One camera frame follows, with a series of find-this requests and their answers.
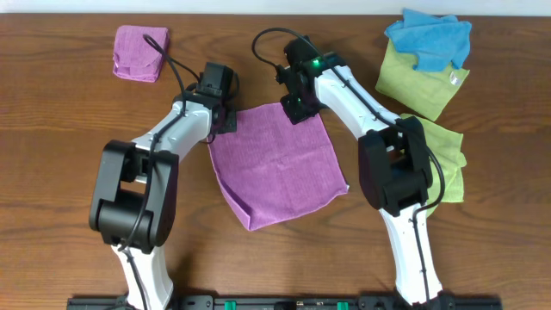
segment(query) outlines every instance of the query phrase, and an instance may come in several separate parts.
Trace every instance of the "wooden table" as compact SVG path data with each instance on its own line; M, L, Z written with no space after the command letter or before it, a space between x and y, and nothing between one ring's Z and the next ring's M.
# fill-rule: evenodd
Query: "wooden table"
M256 60L251 40L273 26L310 34L339 52L374 89L397 16L0 15L0 308L60 309L75 295L122 295L119 261L88 227L103 146L140 136L178 92L166 66L155 84L112 74L120 25L170 29L170 54L200 71L206 61L241 77L240 109L277 102L284 87ZM465 202L429 220L437 274L457 294L498 294L507 309L551 308L551 19L468 17L470 76L437 123L464 133ZM290 39L259 52L283 63ZM189 83L190 76L184 80ZM388 291L387 230L365 201L356 142L322 113L350 193L326 208L247 232L227 206L198 145L180 165L167 264L181 293L357 295Z

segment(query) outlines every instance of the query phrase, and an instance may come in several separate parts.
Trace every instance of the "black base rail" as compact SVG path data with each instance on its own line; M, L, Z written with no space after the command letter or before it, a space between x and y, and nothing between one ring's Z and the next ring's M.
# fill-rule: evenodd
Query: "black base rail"
M67 310L124 310L126 296L70 298ZM502 310L501 300L490 296L458 297L441 293L427 305L407 305L392 294L365 294L359 298L232 298L191 295L173 299L168 310Z

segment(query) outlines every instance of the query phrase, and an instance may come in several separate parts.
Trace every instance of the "purple microfiber cloth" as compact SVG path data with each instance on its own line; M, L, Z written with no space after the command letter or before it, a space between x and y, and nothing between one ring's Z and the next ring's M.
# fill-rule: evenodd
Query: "purple microfiber cloth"
M319 115L292 125L280 103L237 112L209 145L222 194L246 229L317 211L348 185Z
M149 34L164 50L169 44L168 28L120 26L115 36L113 73L119 78L134 81L157 81L163 56L145 42Z

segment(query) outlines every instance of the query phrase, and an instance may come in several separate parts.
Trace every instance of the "purple towel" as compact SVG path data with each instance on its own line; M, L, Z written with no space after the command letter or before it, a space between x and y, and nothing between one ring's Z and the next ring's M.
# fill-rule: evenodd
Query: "purple towel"
M163 56L144 41L149 34L164 50L169 44L169 29L140 26L120 26L115 36L113 73L134 81L157 81Z
M317 211L348 186L319 115L292 125L280 103L237 113L238 131L209 146L233 212L246 229Z

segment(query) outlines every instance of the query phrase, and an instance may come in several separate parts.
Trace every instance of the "green connector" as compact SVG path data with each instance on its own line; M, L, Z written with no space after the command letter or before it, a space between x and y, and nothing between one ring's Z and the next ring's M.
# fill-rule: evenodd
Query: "green connector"
M224 303L224 310L235 310L237 308L237 303L235 301L226 301Z
M340 301L337 303L337 310L348 310L348 302Z

